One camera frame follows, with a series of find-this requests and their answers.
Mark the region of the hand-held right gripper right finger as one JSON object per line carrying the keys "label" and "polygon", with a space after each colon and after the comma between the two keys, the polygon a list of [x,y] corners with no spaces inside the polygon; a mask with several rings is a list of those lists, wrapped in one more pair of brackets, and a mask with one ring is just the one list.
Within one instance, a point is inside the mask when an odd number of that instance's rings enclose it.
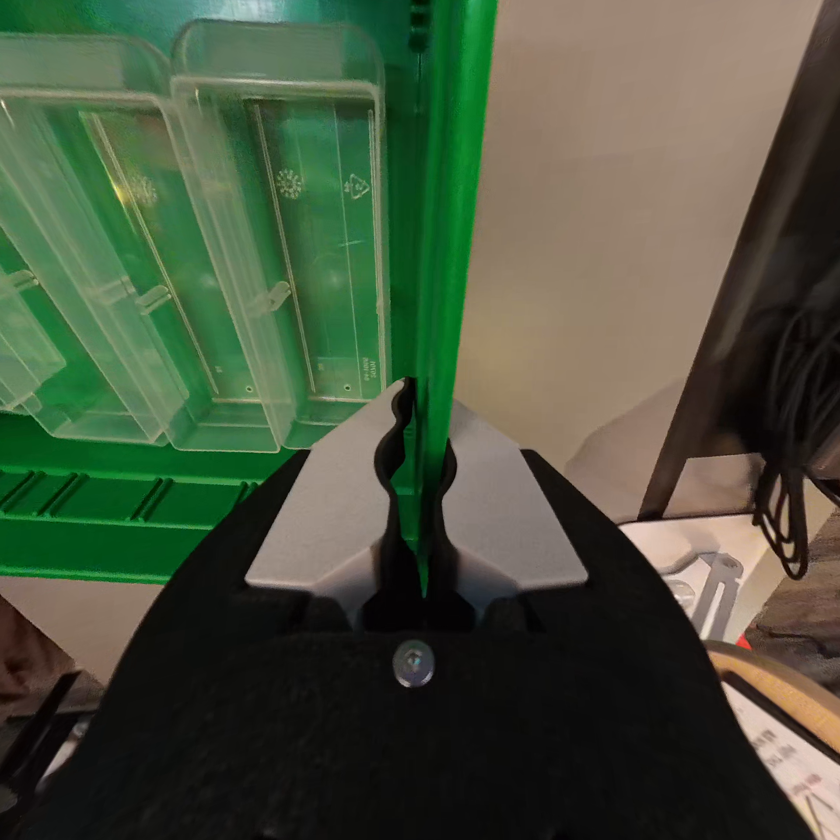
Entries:
{"label": "hand-held right gripper right finger", "polygon": [[427,599],[438,610],[482,613],[499,598],[589,577],[524,451],[460,402],[433,527]]}

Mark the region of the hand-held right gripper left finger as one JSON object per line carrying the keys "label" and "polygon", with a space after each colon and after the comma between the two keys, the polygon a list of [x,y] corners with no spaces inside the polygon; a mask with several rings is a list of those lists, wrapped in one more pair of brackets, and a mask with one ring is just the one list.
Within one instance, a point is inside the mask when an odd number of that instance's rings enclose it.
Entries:
{"label": "hand-held right gripper left finger", "polygon": [[414,379],[401,379],[311,447],[245,575],[250,587],[328,597],[347,615],[420,614],[392,483],[415,400]]}

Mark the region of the clear plastic drawer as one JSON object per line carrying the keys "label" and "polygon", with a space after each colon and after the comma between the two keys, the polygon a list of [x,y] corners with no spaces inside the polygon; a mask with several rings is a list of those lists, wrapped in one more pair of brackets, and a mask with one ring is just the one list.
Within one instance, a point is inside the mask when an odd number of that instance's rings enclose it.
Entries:
{"label": "clear plastic drawer", "polygon": [[46,326],[50,300],[39,279],[1,233],[1,409],[26,403],[62,372],[67,360]]}
{"label": "clear plastic drawer", "polygon": [[380,51],[350,24],[196,20],[175,43],[171,99],[274,449],[308,448],[390,375]]}
{"label": "clear plastic drawer", "polygon": [[141,40],[2,33],[2,232],[66,368],[25,405],[55,438],[267,455],[265,415]]}

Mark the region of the green drawer cabinet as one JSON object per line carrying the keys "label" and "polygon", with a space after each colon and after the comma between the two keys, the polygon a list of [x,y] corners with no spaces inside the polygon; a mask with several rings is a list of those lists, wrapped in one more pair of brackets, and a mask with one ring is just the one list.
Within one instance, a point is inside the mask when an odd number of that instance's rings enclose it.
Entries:
{"label": "green drawer cabinet", "polygon": [[[392,483],[422,592],[452,411],[496,17],[496,2],[2,2],[2,33],[125,36],[155,47],[169,61],[171,103],[175,43],[196,20],[348,24],[373,39],[385,72],[385,389],[404,378],[416,383],[406,459]],[[247,506],[288,460],[297,467],[320,439],[267,455],[186,452],[57,438],[27,414],[2,412],[2,576],[165,583],[200,538]]]}

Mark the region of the round wooden framed dial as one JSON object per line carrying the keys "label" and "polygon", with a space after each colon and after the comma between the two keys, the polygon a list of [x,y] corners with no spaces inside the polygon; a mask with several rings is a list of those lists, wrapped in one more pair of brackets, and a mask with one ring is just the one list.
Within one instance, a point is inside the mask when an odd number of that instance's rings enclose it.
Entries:
{"label": "round wooden framed dial", "polygon": [[735,675],[838,753],[839,700],[793,668],[753,651],[723,642],[706,642],[710,661],[721,682]]}

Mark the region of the printed instruction sheet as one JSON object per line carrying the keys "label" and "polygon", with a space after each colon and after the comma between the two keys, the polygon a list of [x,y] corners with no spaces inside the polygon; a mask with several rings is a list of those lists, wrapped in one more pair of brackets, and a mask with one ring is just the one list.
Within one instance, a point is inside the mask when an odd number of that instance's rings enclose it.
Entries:
{"label": "printed instruction sheet", "polygon": [[722,682],[753,749],[821,839],[839,838],[838,753],[736,675]]}

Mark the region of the white plastic mount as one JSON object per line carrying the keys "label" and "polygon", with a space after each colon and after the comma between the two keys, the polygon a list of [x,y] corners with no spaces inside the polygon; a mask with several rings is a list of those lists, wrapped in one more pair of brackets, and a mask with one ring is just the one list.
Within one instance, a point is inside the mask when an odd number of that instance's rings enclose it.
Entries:
{"label": "white plastic mount", "polygon": [[779,561],[750,514],[638,521],[621,530],[657,572],[694,552],[719,551],[742,564],[744,576],[723,643],[740,639],[783,578]]}

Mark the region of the grey metal bracket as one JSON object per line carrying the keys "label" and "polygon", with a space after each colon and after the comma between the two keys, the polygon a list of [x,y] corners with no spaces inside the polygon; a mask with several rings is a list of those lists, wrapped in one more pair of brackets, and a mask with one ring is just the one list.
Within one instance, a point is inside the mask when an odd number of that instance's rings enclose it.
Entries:
{"label": "grey metal bracket", "polygon": [[742,564],[727,553],[694,552],[658,573],[698,636],[724,642],[744,576]]}

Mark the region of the black metal frame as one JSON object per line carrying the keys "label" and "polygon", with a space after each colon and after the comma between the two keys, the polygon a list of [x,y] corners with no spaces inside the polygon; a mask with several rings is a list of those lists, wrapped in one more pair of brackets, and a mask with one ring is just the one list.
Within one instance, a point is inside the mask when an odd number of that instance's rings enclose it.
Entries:
{"label": "black metal frame", "polygon": [[58,678],[37,708],[10,716],[2,726],[2,824],[20,818],[47,792],[77,751],[98,710],[98,687],[88,673]]}

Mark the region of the dark upright post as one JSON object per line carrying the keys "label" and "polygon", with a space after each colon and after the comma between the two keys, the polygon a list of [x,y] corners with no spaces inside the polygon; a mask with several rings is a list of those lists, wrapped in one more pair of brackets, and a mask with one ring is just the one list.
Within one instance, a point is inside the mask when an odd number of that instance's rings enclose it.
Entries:
{"label": "dark upright post", "polygon": [[693,459],[758,453],[775,341],[838,260],[839,3],[822,2],[636,519]]}

